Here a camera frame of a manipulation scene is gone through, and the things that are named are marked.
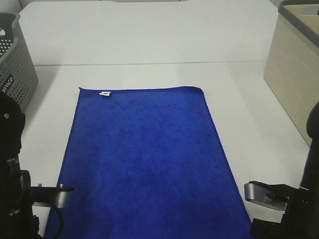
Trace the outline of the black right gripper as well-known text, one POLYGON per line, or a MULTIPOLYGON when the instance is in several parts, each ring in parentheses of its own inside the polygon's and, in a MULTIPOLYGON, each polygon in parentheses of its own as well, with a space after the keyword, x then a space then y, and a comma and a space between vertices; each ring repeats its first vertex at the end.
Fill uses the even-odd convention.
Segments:
POLYGON ((319 193, 314 190, 295 191, 280 223, 254 219, 250 235, 255 239, 317 239, 319 193))

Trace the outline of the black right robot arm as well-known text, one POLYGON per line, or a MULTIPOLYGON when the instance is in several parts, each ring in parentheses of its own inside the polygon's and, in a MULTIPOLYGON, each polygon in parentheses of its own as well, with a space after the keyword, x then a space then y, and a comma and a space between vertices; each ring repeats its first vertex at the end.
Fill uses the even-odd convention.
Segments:
POLYGON ((279 223, 253 219, 250 235, 255 239, 317 239, 319 237, 319 107, 307 120, 312 139, 298 188, 285 184, 250 181, 244 185, 245 200, 282 211, 279 223))

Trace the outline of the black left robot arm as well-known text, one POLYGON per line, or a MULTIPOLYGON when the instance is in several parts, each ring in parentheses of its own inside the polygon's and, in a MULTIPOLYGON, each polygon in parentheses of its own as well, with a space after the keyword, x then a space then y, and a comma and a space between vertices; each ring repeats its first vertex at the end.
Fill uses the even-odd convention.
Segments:
POLYGON ((11 97, 0 95, 0 237, 38 239, 39 220, 32 213, 30 175, 18 155, 25 114, 11 97))

